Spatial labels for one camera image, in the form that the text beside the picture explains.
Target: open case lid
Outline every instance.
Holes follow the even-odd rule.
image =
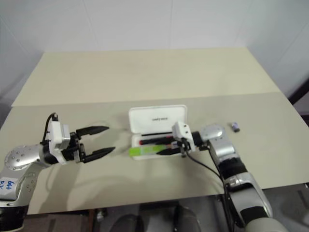
[[[133,133],[171,132],[175,122],[186,123],[187,107],[185,105],[163,105],[131,108],[129,120]]]

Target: gray floor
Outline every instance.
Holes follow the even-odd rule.
[[[27,215],[22,232],[89,232],[88,217],[69,214]]]
[[[267,189],[264,193],[272,205],[274,218],[290,232],[309,231],[309,189],[304,185],[295,185]],[[181,199],[179,202],[195,212],[203,232],[227,231],[221,202],[216,196]],[[111,207],[108,208],[108,216],[97,227],[101,232],[108,232],[120,216],[135,214],[142,216],[147,232],[171,232],[175,204]]]

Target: white wall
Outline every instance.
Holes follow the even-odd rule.
[[[219,46],[248,46],[288,96],[309,74],[309,1],[0,0],[0,103],[43,51]]]

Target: green marker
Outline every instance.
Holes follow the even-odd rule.
[[[170,148],[170,147],[171,147],[170,145],[131,147],[129,149],[129,156],[134,157],[134,156],[156,155],[157,152]]]

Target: robotic arm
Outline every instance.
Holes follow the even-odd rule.
[[[209,150],[224,184],[227,206],[236,225],[246,232],[287,232],[272,218],[271,206],[256,180],[241,161],[225,130],[218,124],[191,133],[187,124],[177,122],[173,137],[179,141],[183,154]]]
[[[79,143],[81,136],[107,129],[108,127],[103,126],[87,127],[70,133],[68,125],[61,124],[57,114],[52,113],[47,119],[40,144],[19,146],[10,151],[0,172],[0,232],[23,228],[24,218],[42,169],[58,162],[66,164],[69,160],[87,163],[113,151],[114,147],[108,147],[87,156],[84,145]]]

